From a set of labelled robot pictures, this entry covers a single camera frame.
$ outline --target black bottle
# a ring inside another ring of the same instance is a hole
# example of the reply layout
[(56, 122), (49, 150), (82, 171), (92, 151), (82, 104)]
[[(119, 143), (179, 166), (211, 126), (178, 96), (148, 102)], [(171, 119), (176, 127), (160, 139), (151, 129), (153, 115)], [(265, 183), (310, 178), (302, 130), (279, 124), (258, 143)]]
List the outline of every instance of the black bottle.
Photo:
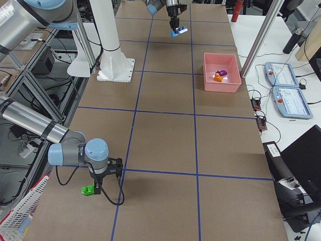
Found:
[(294, 46), (298, 43), (299, 39), (303, 34), (304, 29), (297, 29), (294, 34), (292, 34), (291, 38), (287, 42), (286, 46), (283, 49), (283, 53), (289, 54)]

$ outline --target red bottle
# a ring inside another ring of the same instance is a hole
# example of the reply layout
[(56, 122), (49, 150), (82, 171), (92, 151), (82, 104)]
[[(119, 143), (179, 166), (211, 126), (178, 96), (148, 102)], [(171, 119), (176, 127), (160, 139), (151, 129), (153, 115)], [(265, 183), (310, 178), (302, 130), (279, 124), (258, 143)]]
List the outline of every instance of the red bottle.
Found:
[(236, 5), (235, 5), (235, 9), (233, 12), (232, 20), (231, 20), (232, 22), (235, 23), (237, 18), (239, 17), (242, 5), (243, 5), (243, 0), (237, 0)]

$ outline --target metal base plate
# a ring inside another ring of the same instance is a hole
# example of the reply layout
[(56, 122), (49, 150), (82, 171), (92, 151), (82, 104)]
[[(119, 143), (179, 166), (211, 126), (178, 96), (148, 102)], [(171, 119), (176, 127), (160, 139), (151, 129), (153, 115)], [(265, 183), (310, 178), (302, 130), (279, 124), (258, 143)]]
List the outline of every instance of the metal base plate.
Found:
[(98, 81), (112, 81), (112, 82), (125, 82), (129, 83), (131, 81), (131, 76), (134, 70), (135, 59), (127, 60), (130, 62), (131, 68), (124, 70), (121, 74), (114, 76), (113, 78), (110, 77), (110, 70), (109, 69), (101, 69), (98, 72), (97, 80)]

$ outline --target purple object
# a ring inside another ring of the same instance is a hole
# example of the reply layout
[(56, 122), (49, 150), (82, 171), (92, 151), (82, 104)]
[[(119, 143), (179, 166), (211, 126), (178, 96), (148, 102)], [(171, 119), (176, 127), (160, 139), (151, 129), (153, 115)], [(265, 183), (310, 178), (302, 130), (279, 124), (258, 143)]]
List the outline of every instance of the purple object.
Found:
[(218, 73), (222, 77), (227, 75), (227, 72), (225, 70), (218, 70), (218, 71), (216, 71), (216, 73)]

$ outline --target black chair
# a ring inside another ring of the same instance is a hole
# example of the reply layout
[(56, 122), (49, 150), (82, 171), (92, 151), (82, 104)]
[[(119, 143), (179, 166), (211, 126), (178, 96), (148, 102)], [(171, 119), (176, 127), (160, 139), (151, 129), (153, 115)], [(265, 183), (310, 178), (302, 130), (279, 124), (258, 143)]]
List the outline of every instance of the black chair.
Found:
[[(294, 10), (301, 5), (304, 0), (285, 0), (281, 6), (280, 13), (285, 18), (285, 22), (288, 17), (294, 13)], [(270, 9), (273, 0), (253, 0), (253, 5), (262, 9), (262, 15), (265, 16)]]

